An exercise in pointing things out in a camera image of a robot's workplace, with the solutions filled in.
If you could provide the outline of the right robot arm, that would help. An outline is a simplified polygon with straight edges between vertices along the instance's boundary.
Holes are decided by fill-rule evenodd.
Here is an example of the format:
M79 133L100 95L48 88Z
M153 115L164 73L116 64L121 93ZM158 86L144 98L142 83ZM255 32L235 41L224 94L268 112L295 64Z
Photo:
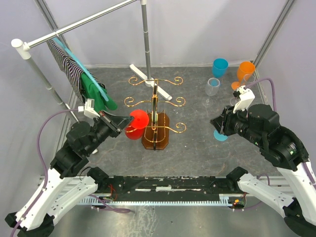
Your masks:
M231 193L240 190L270 206L286 225L301 237L316 235L316 176L302 141L290 129L280 125L279 114L269 105L256 104L247 110L226 106L221 115L210 120L225 136L239 135L259 148L261 155L288 182L293 195L286 195L259 181L241 167L226 180Z

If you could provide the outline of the orange plastic wine glass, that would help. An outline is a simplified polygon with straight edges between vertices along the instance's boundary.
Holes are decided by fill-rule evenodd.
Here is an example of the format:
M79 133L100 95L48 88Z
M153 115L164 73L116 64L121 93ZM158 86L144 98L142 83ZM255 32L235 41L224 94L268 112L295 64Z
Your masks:
M237 70L237 81L231 84L233 90L238 89L241 85L245 85L246 81L249 81L250 77L255 72L255 65L250 61L244 61L239 65Z

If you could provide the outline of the red plastic wine glass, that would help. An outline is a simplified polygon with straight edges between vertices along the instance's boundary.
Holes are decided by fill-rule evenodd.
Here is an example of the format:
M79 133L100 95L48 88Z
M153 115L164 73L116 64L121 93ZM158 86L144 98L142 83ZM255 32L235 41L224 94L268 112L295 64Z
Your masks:
M130 113L133 117L132 122L125 128L125 135L131 140L140 139L149 124L149 116L143 110L134 110Z

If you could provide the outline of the blue wine glass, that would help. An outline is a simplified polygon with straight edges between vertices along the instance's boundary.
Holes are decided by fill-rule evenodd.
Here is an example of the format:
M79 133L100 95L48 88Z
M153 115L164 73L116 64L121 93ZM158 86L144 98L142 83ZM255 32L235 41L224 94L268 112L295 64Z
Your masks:
M217 58L213 61L213 66L212 66L212 73L215 78L220 78L222 77L227 68L228 68L228 61L224 58Z
M226 135L220 134L217 130L214 130L213 136L216 140L221 141L221 142L226 141L228 138Z

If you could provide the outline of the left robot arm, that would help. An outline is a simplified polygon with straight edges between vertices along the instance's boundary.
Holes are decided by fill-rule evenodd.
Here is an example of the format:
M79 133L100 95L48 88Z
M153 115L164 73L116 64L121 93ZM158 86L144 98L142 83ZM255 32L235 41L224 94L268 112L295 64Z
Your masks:
M19 211L6 216L6 223L13 228L11 236L47 237L60 219L84 197L105 192L109 187L109 176L95 167L74 188L59 197L64 187L87 165L93 151L107 138L120 135L133 119L132 116L115 116L100 111L95 113L93 125L85 121L74 123L50 167L44 170L44 180L33 196Z

